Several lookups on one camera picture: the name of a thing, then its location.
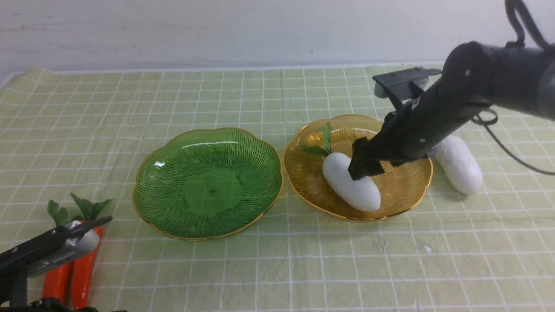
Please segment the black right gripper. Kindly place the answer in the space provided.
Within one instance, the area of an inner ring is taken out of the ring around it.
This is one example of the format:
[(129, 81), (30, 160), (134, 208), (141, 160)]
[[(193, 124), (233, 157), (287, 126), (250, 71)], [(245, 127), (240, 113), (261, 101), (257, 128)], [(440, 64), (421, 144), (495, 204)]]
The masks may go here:
[(488, 109), (485, 101), (452, 97), (440, 89), (429, 89), (371, 140), (358, 138), (353, 142), (349, 175), (352, 180), (361, 180), (383, 174), (380, 161), (403, 164), (424, 158), (444, 138), (485, 109)]

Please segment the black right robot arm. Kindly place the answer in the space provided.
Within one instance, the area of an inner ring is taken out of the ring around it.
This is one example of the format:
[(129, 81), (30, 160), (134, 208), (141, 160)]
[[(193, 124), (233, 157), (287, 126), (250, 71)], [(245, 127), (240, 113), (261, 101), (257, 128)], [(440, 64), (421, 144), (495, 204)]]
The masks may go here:
[(543, 119), (554, 119), (554, 51), (496, 47), (478, 42), (456, 47), (442, 70), (422, 67), (373, 77), (381, 97), (395, 110), (371, 139), (352, 144), (348, 167), (353, 180), (434, 156), (446, 137), (480, 119), (492, 105)]

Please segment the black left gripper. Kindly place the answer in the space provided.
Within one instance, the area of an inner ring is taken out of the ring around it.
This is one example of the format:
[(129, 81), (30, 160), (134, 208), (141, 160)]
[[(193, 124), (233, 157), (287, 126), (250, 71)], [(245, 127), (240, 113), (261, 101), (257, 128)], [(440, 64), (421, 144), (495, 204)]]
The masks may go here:
[(1, 267), (1, 307), (2, 312), (71, 312), (67, 306), (54, 298), (42, 298), (27, 302), (28, 266), (16, 268)]

